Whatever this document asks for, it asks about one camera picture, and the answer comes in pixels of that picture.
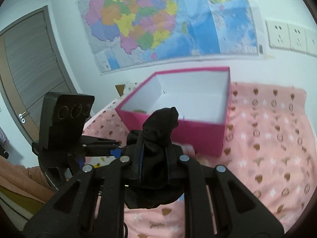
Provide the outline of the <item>pink sleeved left forearm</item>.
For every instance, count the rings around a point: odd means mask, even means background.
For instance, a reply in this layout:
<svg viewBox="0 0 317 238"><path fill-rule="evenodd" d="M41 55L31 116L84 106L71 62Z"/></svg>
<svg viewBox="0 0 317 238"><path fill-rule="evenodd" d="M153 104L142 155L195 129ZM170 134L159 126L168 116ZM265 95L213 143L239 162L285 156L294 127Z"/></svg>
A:
<svg viewBox="0 0 317 238"><path fill-rule="evenodd" d="M26 168L1 156L1 187L45 203L55 195L39 166Z"/></svg>

